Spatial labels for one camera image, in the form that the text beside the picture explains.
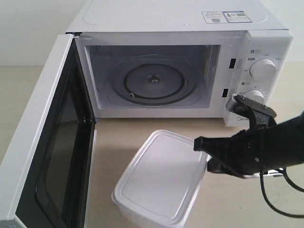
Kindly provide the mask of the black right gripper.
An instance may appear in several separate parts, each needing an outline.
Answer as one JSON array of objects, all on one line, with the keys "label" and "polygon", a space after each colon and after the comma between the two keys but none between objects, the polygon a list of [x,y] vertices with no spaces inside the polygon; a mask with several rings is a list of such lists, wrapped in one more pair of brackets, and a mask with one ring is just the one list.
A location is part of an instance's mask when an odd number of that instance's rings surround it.
[{"label": "black right gripper", "polygon": [[[230,141],[229,137],[200,136],[194,139],[193,150],[224,151]],[[262,171],[267,171],[302,164],[304,162],[304,117],[298,116],[267,128],[246,131],[240,139],[229,145],[228,161],[234,170],[216,159],[210,159],[207,171],[242,178],[242,175],[260,172],[260,167]]]}]

